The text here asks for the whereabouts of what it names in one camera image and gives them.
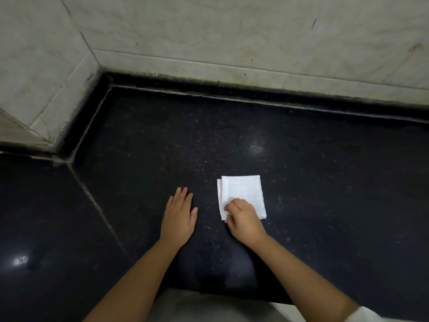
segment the clothing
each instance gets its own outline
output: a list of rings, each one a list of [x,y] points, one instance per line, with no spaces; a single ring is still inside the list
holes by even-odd
[[[305,322],[293,305],[168,289],[154,303],[147,322]],[[387,321],[361,307],[346,322]]]

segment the hand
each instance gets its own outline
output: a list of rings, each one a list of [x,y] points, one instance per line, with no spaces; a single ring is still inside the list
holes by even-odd
[[[192,235],[198,211],[198,208],[193,208],[190,212],[193,194],[186,196],[186,193],[187,188],[177,188],[176,194],[169,198],[161,225],[160,240],[179,248],[185,245]]]
[[[246,200],[234,199],[225,206],[225,210],[229,212],[227,224],[232,235],[250,249],[267,236],[255,207]]]

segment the person's right arm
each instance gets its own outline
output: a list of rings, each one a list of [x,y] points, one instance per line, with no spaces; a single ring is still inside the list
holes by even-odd
[[[343,322],[359,305],[267,235],[255,208],[234,199],[225,210],[232,235],[273,271],[307,322]]]

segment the person's left arm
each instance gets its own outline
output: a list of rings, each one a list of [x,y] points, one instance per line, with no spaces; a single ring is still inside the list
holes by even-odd
[[[195,228],[197,208],[192,193],[178,188],[170,197],[157,243],[116,283],[84,322],[142,322],[152,307],[168,266]]]

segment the forearm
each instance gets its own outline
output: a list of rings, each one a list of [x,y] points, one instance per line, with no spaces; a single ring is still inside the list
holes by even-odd
[[[145,321],[178,248],[158,241],[94,307],[84,322]]]
[[[252,250],[270,267],[307,322],[343,322],[359,307],[270,236]]]

